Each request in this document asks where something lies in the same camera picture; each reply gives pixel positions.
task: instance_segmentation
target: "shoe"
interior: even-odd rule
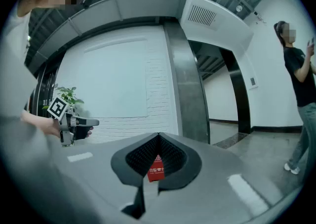
[[[284,169],[286,171],[291,171],[291,173],[295,174],[295,175],[299,174],[299,172],[300,172],[300,168],[299,167],[296,167],[295,169],[292,170],[292,169],[290,169],[290,166],[287,163],[284,165]]]

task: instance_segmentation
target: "red box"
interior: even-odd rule
[[[164,179],[164,171],[161,157],[157,155],[154,163],[147,172],[149,182]]]

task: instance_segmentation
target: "black hair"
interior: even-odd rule
[[[285,41],[281,37],[281,33],[283,33],[284,24],[286,24],[285,21],[279,21],[278,23],[274,24],[274,29],[276,31],[276,35],[277,35],[278,39],[280,40],[283,47],[285,47]]]

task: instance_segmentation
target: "brick wall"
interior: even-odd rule
[[[100,125],[93,130],[93,134],[89,138],[84,140],[86,142],[108,142],[151,132],[178,134],[170,63],[163,28],[160,26],[116,30],[98,35],[72,47],[65,54],[56,83],[64,87],[76,86],[76,78],[69,76],[67,70],[71,66],[70,63],[78,58],[81,50],[91,45],[97,45],[104,40],[123,40],[133,36],[146,39],[147,117],[97,118]]]

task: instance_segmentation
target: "whiteboard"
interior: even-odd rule
[[[78,60],[73,82],[90,117],[147,116],[145,41],[104,46],[78,55]]]

